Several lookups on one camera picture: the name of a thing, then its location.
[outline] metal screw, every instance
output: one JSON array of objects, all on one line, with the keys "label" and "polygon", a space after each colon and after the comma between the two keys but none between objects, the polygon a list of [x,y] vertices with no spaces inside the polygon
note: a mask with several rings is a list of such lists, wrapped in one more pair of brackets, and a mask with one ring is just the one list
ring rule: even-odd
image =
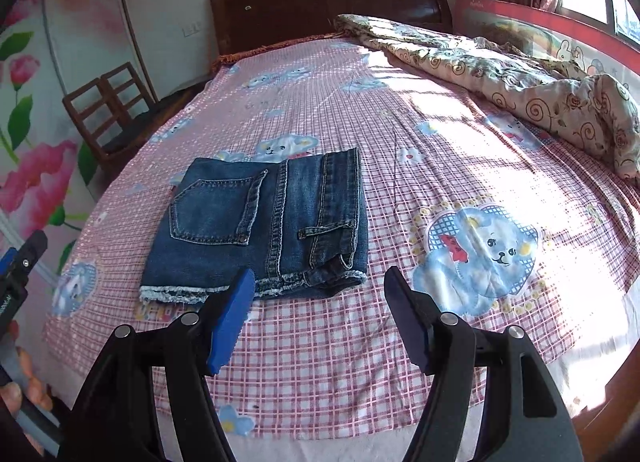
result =
[{"label": "metal screw", "polygon": [[516,339],[522,339],[524,337],[524,330],[517,325],[509,328],[509,335]]},{"label": "metal screw", "polygon": [[445,312],[440,316],[440,321],[452,327],[458,324],[458,316],[452,314],[451,312]]},{"label": "metal screw", "polygon": [[187,314],[183,314],[180,318],[180,323],[190,327],[196,324],[198,322],[198,319],[198,315],[195,312],[187,312]]},{"label": "metal screw", "polygon": [[120,325],[116,328],[115,336],[118,339],[123,339],[123,337],[127,337],[131,333],[131,327],[129,325]]}]

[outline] wooden bed frame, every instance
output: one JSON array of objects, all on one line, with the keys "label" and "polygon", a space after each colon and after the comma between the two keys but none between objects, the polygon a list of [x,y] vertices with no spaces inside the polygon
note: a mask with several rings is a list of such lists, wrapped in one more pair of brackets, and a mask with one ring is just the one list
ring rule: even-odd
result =
[{"label": "wooden bed frame", "polygon": [[338,14],[362,14],[452,32],[447,0],[210,0],[220,55],[333,32]]},{"label": "wooden bed frame", "polygon": [[[447,0],[210,0],[220,55],[334,31],[338,14],[392,19],[452,33]],[[574,418],[584,459],[595,462],[640,401],[640,345],[607,384],[605,402]]]}]

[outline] back pocket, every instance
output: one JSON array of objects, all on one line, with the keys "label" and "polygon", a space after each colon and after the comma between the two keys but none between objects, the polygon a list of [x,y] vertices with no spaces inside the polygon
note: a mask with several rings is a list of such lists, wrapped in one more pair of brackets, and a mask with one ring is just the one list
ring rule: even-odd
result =
[{"label": "back pocket", "polygon": [[171,237],[204,245],[248,245],[267,173],[195,181],[169,205]]}]

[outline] wooden headboard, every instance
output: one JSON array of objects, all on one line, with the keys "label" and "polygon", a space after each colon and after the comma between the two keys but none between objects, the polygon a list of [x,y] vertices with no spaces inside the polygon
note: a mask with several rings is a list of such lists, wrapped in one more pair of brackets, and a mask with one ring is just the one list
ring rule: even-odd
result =
[{"label": "wooden headboard", "polygon": [[361,14],[452,32],[447,0],[210,0],[220,55],[334,31]]}]

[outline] denim shorts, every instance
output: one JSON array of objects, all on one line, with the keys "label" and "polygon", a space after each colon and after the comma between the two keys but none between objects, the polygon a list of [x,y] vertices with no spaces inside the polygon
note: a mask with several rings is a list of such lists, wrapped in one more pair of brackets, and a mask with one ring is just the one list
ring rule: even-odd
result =
[{"label": "denim shorts", "polygon": [[358,149],[280,163],[196,158],[162,217],[144,300],[197,303],[239,268],[256,298],[331,297],[367,273]]}]

